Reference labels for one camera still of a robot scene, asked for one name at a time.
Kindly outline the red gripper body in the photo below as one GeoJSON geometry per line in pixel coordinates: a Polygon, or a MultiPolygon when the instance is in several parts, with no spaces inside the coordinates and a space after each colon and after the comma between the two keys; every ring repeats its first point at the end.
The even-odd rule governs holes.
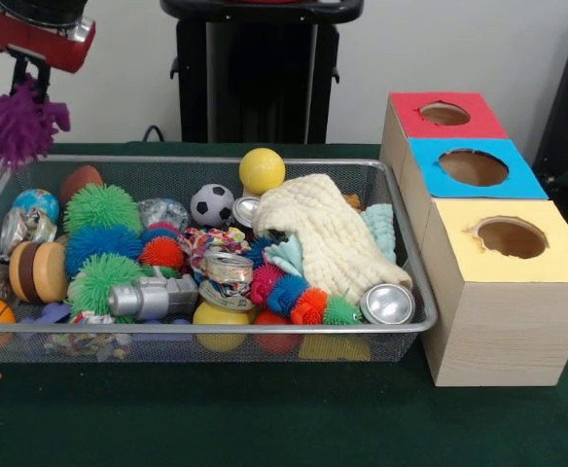
{"type": "Polygon", "coordinates": [[[18,51],[50,68],[76,73],[83,66],[96,23],[83,3],[0,3],[0,52],[18,51]]]}

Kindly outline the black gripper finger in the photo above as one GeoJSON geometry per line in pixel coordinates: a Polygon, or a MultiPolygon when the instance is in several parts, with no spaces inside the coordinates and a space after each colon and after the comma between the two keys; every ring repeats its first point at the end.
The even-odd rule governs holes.
{"type": "Polygon", "coordinates": [[[36,102],[38,104],[43,104],[46,101],[50,85],[51,68],[49,66],[38,66],[37,69],[36,102]]]}
{"type": "Polygon", "coordinates": [[[15,60],[10,95],[14,95],[18,91],[18,87],[26,81],[26,69],[28,60],[18,51],[9,51],[9,55],[15,60]]]}

